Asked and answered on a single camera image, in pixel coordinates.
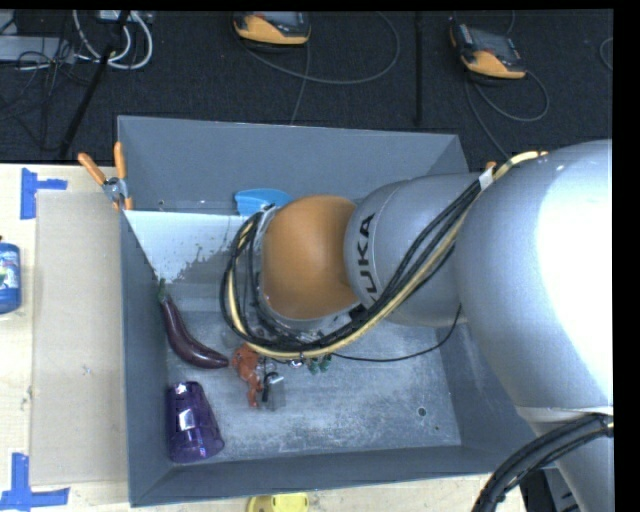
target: eggplant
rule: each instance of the eggplant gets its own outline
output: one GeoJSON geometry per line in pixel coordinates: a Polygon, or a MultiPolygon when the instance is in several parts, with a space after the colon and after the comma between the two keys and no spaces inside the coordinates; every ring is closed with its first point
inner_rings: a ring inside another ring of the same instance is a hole
{"type": "Polygon", "coordinates": [[[164,279],[160,280],[158,301],[169,346],[183,361],[212,370],[229,366],[229,359],[225,355],[207,347],[189,333],[178,306],[166,289],[164,279]]]}

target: yellow cable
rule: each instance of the yellow cable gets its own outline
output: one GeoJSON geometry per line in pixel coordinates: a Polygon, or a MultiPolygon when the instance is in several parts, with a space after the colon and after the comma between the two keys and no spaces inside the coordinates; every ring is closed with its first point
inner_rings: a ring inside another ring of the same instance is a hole
{"type": "MultiPolygon", "coordinates": [[[[541,155],[547,154],[546,152],[540,153],[538,151],[527,151],[525,153],[520,153],[504,164],[500,166],[494,173],[493,179],[494,181],[502,178],[513,166],[525,161],[531,160],[533,158],[537,158],[541,155]]],[[[346,347],[350,343],[354,342],[358,338],[362,337],[366,334],[370,329],[376,326],[381,320],[383,320],[386,316],[388,316],[394,309],[396,309],[412,292],[413,290],[422,282],[422,280],[427,276],[429,271],[435,266],[435,264],[439,261],[439,259],[446,253],[446,251],[451,247],[455,238],[462,227],[464,219],[467,216],[467,213],[471,209],[471,206],[475,203],[475,201],[480,197],[482,191],[478,193],[478,195],[473,199],[473,201],[469,204],[469,206],[462,213],[460,218],[456,221],[456,223],[451,227],[447,235],[444,237],[443,241],[436,247],[434,253],[431,257],[418,269],[418,271],[414,274],[414,276],[409,280],[409,282],[389,301],[389,303],[384,306],[376,315],[374,315],[367,323],[365,323],[360,329],[356,332],[351,333],[340,341],[333,343],[327,347],[322,347],[318,349],[311,350],[301,350],[299,352],[292,351],[278,351],[271,350],[269,348],[263,347],[261,345],[257,345],[255,343],[247,342],[247,345],[251,347],[254,351],[258,352],[267,357],[272,358],[314,358],[318,356],[323,356],[326,354],[330,354],[335,352],[341,348],[346,347]]],[[[240,235],[241,241],[246,236],[248,232],[248,228],[244,231],[242,235],[240,235]]],[[[227,283],[227,297],[230,303],[230,316],[232,318],[233,324],[236,329],[238,329],[243,334],[246,334],[244,327],[242,326],[242,322],[240,321],[240,317],[238,315],[237,308],[235,307],[235,302],[233,299],[233,279],[230,276],[227,283]]]]}

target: black tripod leg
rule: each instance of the black tripod leg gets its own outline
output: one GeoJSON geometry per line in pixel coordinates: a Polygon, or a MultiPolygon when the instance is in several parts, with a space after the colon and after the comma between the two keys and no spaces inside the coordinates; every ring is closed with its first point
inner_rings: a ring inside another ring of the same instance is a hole
{"type": "Polygon", "coordinates": [[[69,124],[69,128],[67,128],[67,132],[65,133],[62,139],[60,152],[58,153],[59,160],[64,160],[65,157],[67,156],[67,152],[69,151],[69,148],[71,147],[71,143],[73,142],[73,139],[76,136],[76,132],[80,127],[80,123],[82,122],[82,118],[84,117],[84,114],[87,111],[87,107],[89,106],[89,103],[93,98],[93,94],[95,93],[96,87],[100,82],[100,78],[102,78],[102,75],[105,69],[107,69],[107,63],[109,62],[109,57],[111,57],[111,52],[113,51],[113,49],[116,47],[116,44],[117,44],[115,41],[117,40],[117,38],[119,38],[120,34],[122,33],[122,29],[127,23],[127,18],[129,17],[130,13],[131,13],[131,10],[122,10],[118,15],[118,20],[116,23],[117,30],[113,31],[113,34],[112,34],[113,37],[105,46],[104,51],[102,52],[102,57],[100,58],[100,64],[98,64],[98,69],[96,69],[96,72],[93,74],[93,77],[91,78],[91,82],[89,83],[89,86],[87,87],[87,90],[84,93],[82,101],[80,102],[80,105],[78,106],[78,109],[76,110],[76,113],[73,116],[71,123],[69,124]]]}

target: blue object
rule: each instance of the blue object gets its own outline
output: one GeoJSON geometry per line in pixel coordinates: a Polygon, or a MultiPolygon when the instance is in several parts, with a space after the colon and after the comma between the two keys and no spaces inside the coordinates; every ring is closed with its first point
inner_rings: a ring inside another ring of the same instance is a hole
{"type": "Polygon", "coordinates": [[[29,487],[29,457],[22,453],[11,456],[11,489],[2,491],[0,510],[29,512],[32,507],[66,505],[69,487],[58,491],[31,492],[29,487]]]}
{"type": "Polygon", "coordinates": [[[20,218],[33,219],[36,216],[36,192],[39,189],[66,190],[66,180],[47,179],[38,181],[38,174],[26,167],[22,168],[22,201],[20,203],[20,218]]]}
{"type": "Polygon", "coordinates": [[[20,249],[16,245],[0,242],[0,314],[20,307],[20,279],[20,249]]]}
{"type": "Polygon", "coordinates": [[[284,206],[293,201],[286,192],[275,188],[254,188],[251,190],[242,190],[234,196],[238,205],[238,213],[245,217],[249,216],[270,204],[276,206],[284,206]]]}

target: label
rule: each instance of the label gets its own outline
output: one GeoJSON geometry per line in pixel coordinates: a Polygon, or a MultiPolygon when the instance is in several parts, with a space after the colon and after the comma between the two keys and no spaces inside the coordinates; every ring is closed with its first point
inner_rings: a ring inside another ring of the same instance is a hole
{"type": "Polygon", "coordinates": [[[12,250],[0,251],[0,290],[20,288],[20,259],[12,250]]]}
{"type": "Polygon", "coordinates": [[[372,213],[360,223],[360,237],[356,245],[356,250],[358,251],[358,269],[362,286],[369,293],[369,297],[374,302],[377,300],[378,287],[373,279],[370,268],[369,225],[375,215],[375,213],[372,213]]]}

